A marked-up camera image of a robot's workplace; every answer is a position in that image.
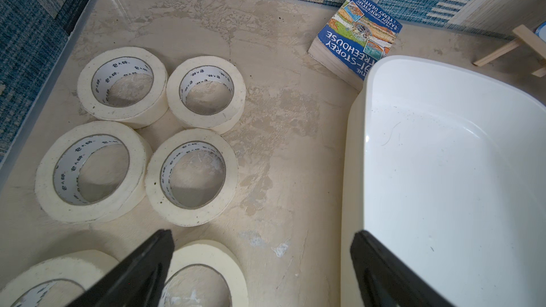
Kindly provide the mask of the masking tape roll five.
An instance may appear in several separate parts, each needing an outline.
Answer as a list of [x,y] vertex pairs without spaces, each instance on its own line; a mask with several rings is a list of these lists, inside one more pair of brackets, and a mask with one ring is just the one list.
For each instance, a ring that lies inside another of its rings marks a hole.
[[[128,169],[109,196],[92,203],[80,192],[80,170],[95,152],[108,146],[123,146],[129,156]],[[127,125],[94,121],[77,126],[57,139],[39,163],[36,197],[49,217],[62,223],[115,220],[146,196],[144,180],[152,154],[148,141]]]

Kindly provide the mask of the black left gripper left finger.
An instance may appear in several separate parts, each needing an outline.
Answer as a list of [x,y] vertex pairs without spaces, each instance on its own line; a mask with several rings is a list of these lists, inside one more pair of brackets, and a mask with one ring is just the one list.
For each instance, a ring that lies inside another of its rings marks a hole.
[[70,306],[158,306],[174,253],[170,230],[157,230]]

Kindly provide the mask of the masking tape roll one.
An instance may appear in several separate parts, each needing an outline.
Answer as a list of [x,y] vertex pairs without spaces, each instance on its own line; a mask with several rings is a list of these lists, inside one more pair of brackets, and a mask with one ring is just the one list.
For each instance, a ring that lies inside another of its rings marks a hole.
[[[226,107],[211,115],[202,115],[186,105],[189,92],[205,82],[217,82],[231,94]],[[223,58],[206,55],[190,58],[169,77],[166,96],[169,108],[186,128],[210,129],[218,134],[230,131],[240,120],[245,108],[247,88],[240,71]]]

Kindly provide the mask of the masking tape roll three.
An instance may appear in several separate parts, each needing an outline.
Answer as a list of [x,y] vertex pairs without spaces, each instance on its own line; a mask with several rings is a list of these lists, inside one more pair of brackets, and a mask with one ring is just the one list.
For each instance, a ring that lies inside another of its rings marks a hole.
[[[130,75],[148,75],[152,85],[139,101],[115,107],[108,101],[112,87]],[[97,119],[120,122],[134,129],[152,125],[169,109],[166,97],[168,72],[152,53],[138,47],[122,47],[101,53],[81,71],[78,98]]]

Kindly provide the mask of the tape roll front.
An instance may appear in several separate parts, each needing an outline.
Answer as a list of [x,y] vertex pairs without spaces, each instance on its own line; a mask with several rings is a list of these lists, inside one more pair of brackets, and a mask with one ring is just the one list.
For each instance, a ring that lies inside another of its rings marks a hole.
[[59,281],[87,291],[119,261],[98,250],[84,250],[38,263],[12,279],[1,290],[2,306],[38,306]]
[[[216,156],[226,175],[213,200],[197,208],[187,208],[172,193],[171,177],[176,164],[197,151]],[[148,200],[160,216],[178,226],[196,227],[223,213],[235,196],[237,179],[237,157],[229,143],[211,130],[187,129],[171,136],[154,152],[144,182]]]

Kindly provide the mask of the tape roll pair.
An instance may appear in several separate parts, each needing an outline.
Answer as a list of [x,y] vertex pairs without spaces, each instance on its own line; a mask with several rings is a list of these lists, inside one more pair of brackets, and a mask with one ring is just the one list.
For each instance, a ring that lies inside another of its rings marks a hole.
[[176,250],[171,259],[167,279],[159,300],[165,306],[170,281],[186,267],[201,265],[219,273],[230,291],[232,306],[249,306],[245,276],[237,257],[224,245],[214,240],[198,240]]

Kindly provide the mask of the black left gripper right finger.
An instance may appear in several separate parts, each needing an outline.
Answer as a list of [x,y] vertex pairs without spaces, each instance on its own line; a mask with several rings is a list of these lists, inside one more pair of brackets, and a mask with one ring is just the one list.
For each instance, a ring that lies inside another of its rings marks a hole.
[[365,306],[451,306],[367,230],[355,233],[350,248]]

